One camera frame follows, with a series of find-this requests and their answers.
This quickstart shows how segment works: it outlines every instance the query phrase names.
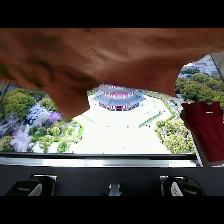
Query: maroon garment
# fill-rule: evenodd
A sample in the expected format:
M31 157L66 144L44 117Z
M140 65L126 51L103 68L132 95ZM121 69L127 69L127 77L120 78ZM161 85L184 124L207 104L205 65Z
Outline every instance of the maroon garment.
M183 103L183 119L209 162L224 160L224 124L220 102Z

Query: black desk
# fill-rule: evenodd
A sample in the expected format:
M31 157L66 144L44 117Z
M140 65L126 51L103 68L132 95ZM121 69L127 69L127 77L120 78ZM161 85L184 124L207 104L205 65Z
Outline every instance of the black desk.
M119 183L124 195L160 196L160 176L196 179L206 195L224 195L224 168L59 168L0 165L0 196L31 174L57 175L55 195L108 193L111 182Z

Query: black device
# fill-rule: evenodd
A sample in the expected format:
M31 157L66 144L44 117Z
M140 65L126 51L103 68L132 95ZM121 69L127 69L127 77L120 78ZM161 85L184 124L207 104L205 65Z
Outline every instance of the black device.
M18 181L5 196L53 196L57 176L31 175L27 181Z
M189 180L193 180L199 187L190 184ZM203 189L193 178L162 176L160 181L162 196L205 196Z

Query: temple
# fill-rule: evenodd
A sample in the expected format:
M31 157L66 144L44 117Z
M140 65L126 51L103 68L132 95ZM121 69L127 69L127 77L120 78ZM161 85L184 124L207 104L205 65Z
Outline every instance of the temple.
M145 100L142 90L123 88L113 85L100 85L94 100L99 106L110 111L132 110Z

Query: window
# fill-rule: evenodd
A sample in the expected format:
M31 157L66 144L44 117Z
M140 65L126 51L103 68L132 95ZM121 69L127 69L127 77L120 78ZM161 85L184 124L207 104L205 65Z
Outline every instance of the window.
M100 95L100 88L88 92L90 109L65 123L46 93L11 82L0 104L0 151L194 154L181 103L220 101L224 110L224 83L210 55L182 68L176 97L112 85Z

